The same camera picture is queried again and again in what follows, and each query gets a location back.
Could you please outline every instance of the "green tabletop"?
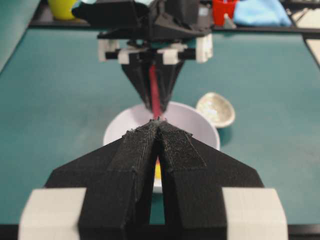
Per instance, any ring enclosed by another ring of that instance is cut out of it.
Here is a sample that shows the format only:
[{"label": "green tabletop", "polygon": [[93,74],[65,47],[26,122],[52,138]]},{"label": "green tabletop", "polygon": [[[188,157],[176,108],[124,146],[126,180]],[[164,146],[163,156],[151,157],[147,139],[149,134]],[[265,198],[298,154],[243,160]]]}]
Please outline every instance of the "green tabletop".
[{"label": "green tabletop", "polygon": [[[29,29],[0,74],[0,224],[18,223],[32,189],[141,102],[116,61],[98,62],[96,34]],[[207,92],[236,111],[221,151],[277,189],[290,224],[320,223],[320,71],[302,38],[214,34],[214,58],[187,62],[172,100],[195,106]],[[151,223],[163,223],[161,195],[152,203]]]},{"label": "green tabletop", "polygon": [[7,0],[0,3],[0,73],[23,36],[40,0]]}]

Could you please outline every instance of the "white bracket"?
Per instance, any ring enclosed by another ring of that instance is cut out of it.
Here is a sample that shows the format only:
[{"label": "white bracket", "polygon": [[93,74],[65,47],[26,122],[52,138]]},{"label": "white bracket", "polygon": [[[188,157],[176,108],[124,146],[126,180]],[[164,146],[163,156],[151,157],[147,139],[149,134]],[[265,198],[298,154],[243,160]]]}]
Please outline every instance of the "white bracket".
[{"label": "white bracket", "polygon": [[173,43],[168,47],[157,50],[158,54],[162,54],[162,62],[164,65],[176,65],[179,63],[178,53],[183,52],[188,46],[181,43]]},{"label": "white bracket", "polygon": [[205,63],[214,55],[212,34],[196,38],[195,59],[197,63]]},{"label": "white bracket", "polygon": [[98,39],[98,58],[99,62],[106,62],[106,52],[114,52],[119,48],[118,40]]},{"label": "white bracket", "polygon": [[223,187],[227,240],[288,240],[285,211],[273,188]]},{"label": "white bracket", "polygon": [[20,219],[18,240],[79,240],[85,195],[84,187],[33,190]]}]

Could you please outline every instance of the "red cable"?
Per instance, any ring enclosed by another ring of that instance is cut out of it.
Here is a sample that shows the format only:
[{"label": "red cable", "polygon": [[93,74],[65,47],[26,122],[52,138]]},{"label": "red cable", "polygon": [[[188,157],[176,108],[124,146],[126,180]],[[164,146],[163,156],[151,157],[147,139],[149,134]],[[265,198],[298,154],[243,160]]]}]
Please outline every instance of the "red cable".
[{"label": "red cable", "polygon": [[149,68],[149,78],[150,78],[150,92],[151,92],[153,118],[158,119],[158,117],[161,117],[162,115],[162,110],[161,110],[160,99],[159,99],[156,65],[154,64],[151,65]]}]

